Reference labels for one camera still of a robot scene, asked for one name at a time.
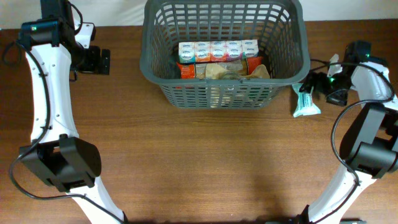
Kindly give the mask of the metal tin can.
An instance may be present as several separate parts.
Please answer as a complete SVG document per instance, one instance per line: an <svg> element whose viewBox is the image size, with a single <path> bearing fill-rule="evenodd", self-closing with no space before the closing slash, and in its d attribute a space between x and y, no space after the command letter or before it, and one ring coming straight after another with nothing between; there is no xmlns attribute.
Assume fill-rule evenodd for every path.
<svg viewBox="0 0 398 224"><path fill-rule="evenodd" d="M239 74L235 72L226 72L220 76L221 80L239 80Z"/></svg>

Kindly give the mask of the teal wet wipes packet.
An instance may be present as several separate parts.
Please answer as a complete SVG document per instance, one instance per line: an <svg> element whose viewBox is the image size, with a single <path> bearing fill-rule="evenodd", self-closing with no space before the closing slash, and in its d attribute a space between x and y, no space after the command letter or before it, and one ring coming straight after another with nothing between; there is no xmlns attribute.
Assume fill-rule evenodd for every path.
<svg viewBox="0 0 398 224"><path fill-rule="evenodd" d="M320 114L321 110L312 100L312 92L300 92L301 87L301 83L296 83L292 85L293 91L298 96L297 107L293 113L293 117L296 118L298 116L311 116Z"/></svg>

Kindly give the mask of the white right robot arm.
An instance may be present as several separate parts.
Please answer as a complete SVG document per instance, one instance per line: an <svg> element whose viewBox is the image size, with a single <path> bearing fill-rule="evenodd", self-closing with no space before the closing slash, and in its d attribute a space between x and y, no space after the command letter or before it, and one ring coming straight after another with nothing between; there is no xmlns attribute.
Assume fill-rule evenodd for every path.
<svg viewBox="0 0 398 224"><path fill-rule="evenodd" d="M331 147L340 165L325 191L292 223L342 223L354 201L385 174L397 171L397 96L388 68L378 62L353 65L351 83L359 100L347 106L332 127L355 106L361 106L339 146Z"/></svg>

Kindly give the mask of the Kleenex tissue multipack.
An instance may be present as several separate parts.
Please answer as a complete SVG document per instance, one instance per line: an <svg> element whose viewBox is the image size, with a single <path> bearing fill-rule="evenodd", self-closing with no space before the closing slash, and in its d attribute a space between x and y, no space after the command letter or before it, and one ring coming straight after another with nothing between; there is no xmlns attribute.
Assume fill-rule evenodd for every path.
<svg viewBox="0 0 398 224"><path fill-rule="evenodd" d="M251 57L259 53L258 40L221 40L208 42L180 42L179 62L229 62Z"/></svg>

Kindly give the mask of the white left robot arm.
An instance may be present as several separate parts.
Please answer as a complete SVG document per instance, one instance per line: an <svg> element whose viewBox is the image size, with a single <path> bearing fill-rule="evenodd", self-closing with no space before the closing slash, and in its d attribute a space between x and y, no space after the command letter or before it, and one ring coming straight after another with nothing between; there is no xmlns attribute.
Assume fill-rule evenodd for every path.
<svg viewBox="0 0 398 224"><path fill-rule="evenodd" d="M127 223L101 180L97 147L80 139L72 115L70 83L79 73L108 75L110 51L92 44L96 29L67 0L42 0L42 17L23 23L18 46L32 76L31 144L17 160L45 185L72 198L92 223Z"/></svg>

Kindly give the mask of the orange pasta packet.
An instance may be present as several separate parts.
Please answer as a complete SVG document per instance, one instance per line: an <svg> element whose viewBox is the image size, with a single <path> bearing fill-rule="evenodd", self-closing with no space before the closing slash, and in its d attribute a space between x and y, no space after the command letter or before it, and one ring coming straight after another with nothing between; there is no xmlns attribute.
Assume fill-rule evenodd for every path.
<svg viewBox="0 0 398 224"><path fill-rule="evenodd" d="M251 57L231 62L211 63L221 65L227 70L237 71L240 75L250 75L257 66L263 64L262 57ZM200 80L204 80L207 79L205 78L206 66L211 63L197 63L189 65L182 65L178 63L177 66L180 69L181 79L197 78Z"/></svg>

